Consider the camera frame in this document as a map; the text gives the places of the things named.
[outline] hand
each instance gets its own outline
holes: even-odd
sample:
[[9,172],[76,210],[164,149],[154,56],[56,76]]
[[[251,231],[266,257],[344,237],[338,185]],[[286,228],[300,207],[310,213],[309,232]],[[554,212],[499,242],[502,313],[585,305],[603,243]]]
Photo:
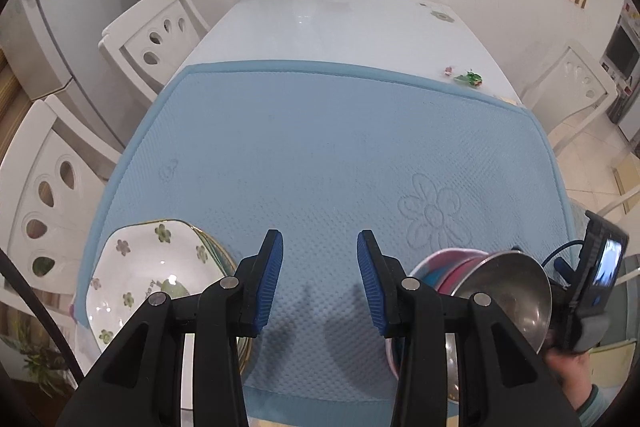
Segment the hand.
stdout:
[[549,369],[562,378],[562,391],[572,407],[578,410],[591,394],[591,368],[589,353],[564,355],[557,349],[549,349],[545,355]]

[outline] metal bowl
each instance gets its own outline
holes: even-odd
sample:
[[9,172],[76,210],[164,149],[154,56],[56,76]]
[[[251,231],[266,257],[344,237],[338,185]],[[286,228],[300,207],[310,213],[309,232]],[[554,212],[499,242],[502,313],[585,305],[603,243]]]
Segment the metal bowl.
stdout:
[[[468,271],[453,272],[447,280],[449,295],[469,298],[484,292],[502,308],[531,347],[538,352],[545,341],[551,318],[551,288],[542,266],[519,251],[494,253]],[[459,401],[458,359],[455,335],[446,334],[449,399]]]

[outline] blue quilted mat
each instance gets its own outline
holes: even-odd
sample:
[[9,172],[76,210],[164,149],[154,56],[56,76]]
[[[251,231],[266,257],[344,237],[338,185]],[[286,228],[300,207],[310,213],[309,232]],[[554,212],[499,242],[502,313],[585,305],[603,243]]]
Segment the blue quilted mat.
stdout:
[[[82,324],[109,235],[168,217],[238,260],[268,229],[282,232],[282,272],[244,393],[250,416],[309,427],[390,423],[396,381],[358,271],[360,230],[407,271],[440,248],[519,245],[541,261],[575,238],[556,160],[528,110],[324,62],[201,64],[168,85],[98,208],[78,283]],[[575,252],[564,255],[575,265]]]

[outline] refrigerator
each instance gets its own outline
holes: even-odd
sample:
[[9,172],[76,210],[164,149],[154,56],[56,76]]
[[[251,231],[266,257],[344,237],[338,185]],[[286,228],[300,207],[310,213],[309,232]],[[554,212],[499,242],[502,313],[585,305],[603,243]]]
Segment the refrigerator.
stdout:
[[31,100],[55,93],[95,134],[122,150],[146,108],[98,50],[102,30],[136,0],[9,0],[0,48]]

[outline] flower embroidery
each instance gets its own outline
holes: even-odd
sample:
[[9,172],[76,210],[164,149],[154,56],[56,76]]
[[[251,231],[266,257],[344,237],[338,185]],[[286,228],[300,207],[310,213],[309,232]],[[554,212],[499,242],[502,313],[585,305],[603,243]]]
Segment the flower embroidery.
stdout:
[[207,262],[207,250],[203,246],[196,247],[196,255],[203,263]]
[[124,305],[129,308],[133,307],[133,297],[131,296],[131,292],[127,292],[122,296],[122,300],[124,301]]
[[158,239],[160,240],[160,243],[171,242],[171,232],[162,223],[158,225],[158,227],[156,228],[156,233],[158,234]]
[[118,240],[116,245],[116,250],[119,251],[123,256],[131,251],[129,248],[129,243],[127,241]]
[[436,190],[424,174],[414,174],[412,182],[417,195],[398,201],[400,213],[411,219],[406,232],[409,246],[415,249],[430,246],[431,251],[466,247],[471,242],[471,234],[458,220],[458,195],[450,188]]
[[98,335],[98,338],[105,344],[109,344],[113,338],[113,331],[102,330],[100,335]]

